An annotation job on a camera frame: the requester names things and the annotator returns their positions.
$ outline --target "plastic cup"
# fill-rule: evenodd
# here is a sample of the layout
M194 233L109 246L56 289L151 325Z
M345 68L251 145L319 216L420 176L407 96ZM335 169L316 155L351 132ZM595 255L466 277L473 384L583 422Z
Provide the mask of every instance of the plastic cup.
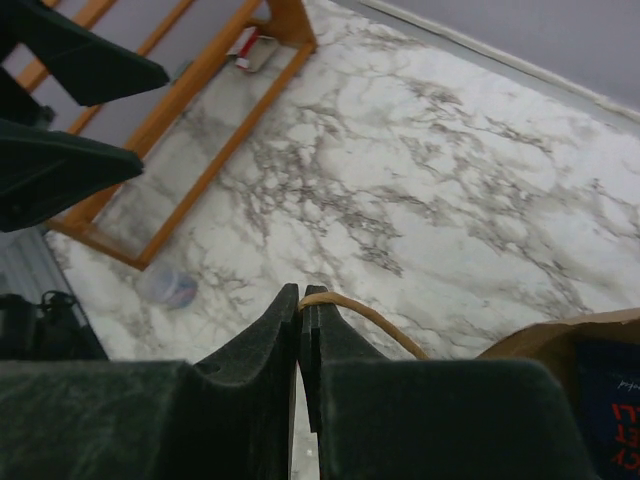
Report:
M189 274L166 262L155 262L142 272L137 290L149 301L170 308L184 308L195 298L198 283Z

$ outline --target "marble surface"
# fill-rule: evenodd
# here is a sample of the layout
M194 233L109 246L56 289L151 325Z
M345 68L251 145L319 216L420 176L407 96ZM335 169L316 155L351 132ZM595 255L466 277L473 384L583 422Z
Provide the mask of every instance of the marble surface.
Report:
M378 309L437 358L474 356L533 322L640 305L637 138L327 0L308 8L318 52L160 256L197 278L192 306L143 301L137 272L50 234L112 358L197 361L286 282ZM164 190L201 168L194 159L215 153L220 119L235 114L207 98L155 153L180 165ZM163 189L157 204L173 195ZM153 212L112 221L146 225ZM301 402L298 413L294 478L318 478Z

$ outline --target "transparent container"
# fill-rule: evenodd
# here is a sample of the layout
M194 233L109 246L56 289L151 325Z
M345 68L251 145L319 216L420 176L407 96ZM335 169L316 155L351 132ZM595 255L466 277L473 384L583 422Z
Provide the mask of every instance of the transparent container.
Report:
M198 283L191 276L166 262L149 265L136 287L145 299L170 308L188 306L198 292Z

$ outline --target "wooden frame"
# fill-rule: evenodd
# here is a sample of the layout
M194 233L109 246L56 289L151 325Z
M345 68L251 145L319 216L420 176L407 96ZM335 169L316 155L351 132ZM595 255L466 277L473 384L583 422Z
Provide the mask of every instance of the wooden frame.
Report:
M89 0L87 4L73 17L73 21L87 30L96 24L102 16L116 3L117 0ZM60 3L60 0L44 2L50 8ZM27 65L16 80L27 92L33 92L49 75L45 67L37 58Z
M148 54L162 35L186 11L192 1L181 1L162 22L156 32L138 50L138 53ZM52 229L60 231L91 248L140 270L144 270L153 261L159 250L169 239L169 236L202 196L224 163L231 157L240 143L247 138L266 109L282 92L291 78L302 68L317 47L302 0L266 0L266 2L271 10L271 17L267 21L259 21L253 19L252 15L260 5L261 0L245 0L244 4L238 8L222 31L205 47L125 144L125 148L136 152L141 158L144 157L188 103L224 65L227 51L246 26L258 25L262 32L275 37L281 44L297 48L297 53L289 64L274 80L271 87L249 112L243 123L236 129L216 157L212 159L210 165L143 251L137 256L132 255L125 248L117 245L112 238L101 233L93 223L116 193L120 187L119 185L85 199L73 207L62 219L50 220L48 224ZM93 107L93 109L85 111L74 123L70 131L72 133L80 132L98 112L99 108L99 106Z

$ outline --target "wooden shelf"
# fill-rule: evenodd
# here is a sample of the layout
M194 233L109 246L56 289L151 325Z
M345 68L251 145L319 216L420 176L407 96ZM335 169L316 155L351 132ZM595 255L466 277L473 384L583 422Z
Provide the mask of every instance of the wooden shelf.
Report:
M148 54L159 38L186 11L193 0L183 0L169 14L154 34L139 49L140 54ZM100 232L94 220L109 203L120 186L103 190L79 203L59 221L51 221L50 227L65 233L72 238L135 268L146 268L166 243L172 232L180 224L191 207L206 190L209 183L218 174L224 163L231 157L237 147L250 134L260 117L273 103L279 93L286 87L291 78L302 68L309 56L315 51L316 40L311 30L301 0L267 0L271 17L267 21L252 19L261 0L246 0L238 8L225 27L209 45L201 52L186 72L173 85L145 121L136 129L126 142L125 148L136 152L143 158L172 125L189 102L208 84L220 70L227 59L227 52L248 25L258 24L261 31L275 37L281 44L294 46L296 54L273 81L266 93L260 98L242 124L235 130L218 154L187 192L184 198L164 222L153 238L139 255L126 252L109 236ZM73 133L82 130L100 107L87 110L71 127Z

